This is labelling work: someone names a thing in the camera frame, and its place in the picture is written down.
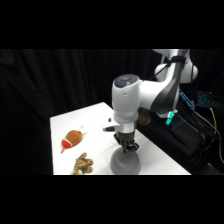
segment brown object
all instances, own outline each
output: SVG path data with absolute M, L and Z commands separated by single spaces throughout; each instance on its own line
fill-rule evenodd
M 76 145 L 81 141 L 82 133 L 80 131 L 70 131 L 66 135 L 65 139 L 67 139 L 69 142 L 71 142 L 72 146 Z
M 78 159 L 76 159 L 73 175 L 79 175 L 79 170 L 83 173 L 91 173 L 93 171 L 93 168 L 90 167 L 93 165 L 93 161 L 91 159 L 85 159 L 86 156 L 87 153 L 83 153 Z
M 70 131 L 65 139 L 62 140 L 61 144 L 63 146 L 63 149 L 61 150 L 61 153 L 65 151 L 65 148 L 70 148 L 74 145 L 77 145 L 82 139 L 82 133 L 80 131 Z

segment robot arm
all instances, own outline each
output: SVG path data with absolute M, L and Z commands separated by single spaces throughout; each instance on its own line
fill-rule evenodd
M 174 56 L 185 56 L 186 49 L 155 49 L 168 59 Z M 115 79 L 112 87 L 113 118 L 109 118 L 103 125 L 104 131 L 116 132 L 114 135 L 124 152 L 136 151 L 138 145 L 134 141 L 134 134 L 138 119 L 139 107 L 156 112 L 160 117 L 166 117 L 175 110 L 179 99 L 179 83 L 191 81 L 192 63 L 189 51 L 186 64 L 181 62 L 170 64 L 157 77 L 158 82 L 142 81 L 136 75 L 123 75 Z M 165 65 L 159 65 L 156 73 Z M 194 69 L 193 79 L 197 77 Z

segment green light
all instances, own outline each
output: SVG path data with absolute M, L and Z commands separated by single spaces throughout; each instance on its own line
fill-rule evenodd
M 174 117 L 175 113 L 173 111 L 170 111 L 169 114 L 167 115 L 167 121 L 166 121 L 166 125 L 170 125 L 173 117 Z

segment white table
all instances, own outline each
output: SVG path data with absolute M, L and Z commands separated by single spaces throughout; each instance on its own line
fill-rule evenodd
M 120 146 L 113 137 L 114 133 L 102 130 L 103 122 L 112 115 L 113 110 L 105 103 L 100 103 L 50 119 L 54 175 L 70 175 L 76 159 L 84 152 L 88 154 L 88 159 L 94 161 L 93 172 L 85 175 L 113 175 L 110 158 Z M 61 140 L 82 124 L 82 141 L 61 154 Z M 142 168 L 140 175 L 190 175 L 138 130 L 135 141 L 140 145 L 137 151 Z

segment black curtain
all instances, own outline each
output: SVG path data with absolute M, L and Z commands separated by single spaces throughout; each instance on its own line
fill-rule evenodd
M 199 88 L 224 95 L 224 50 L 191 54 Z M 0 172 L 52 174 L 50 117 L 99 102 L 111 106 L 117 76 L 148 79 L 160 61 L 148 49 L 0 50 Z

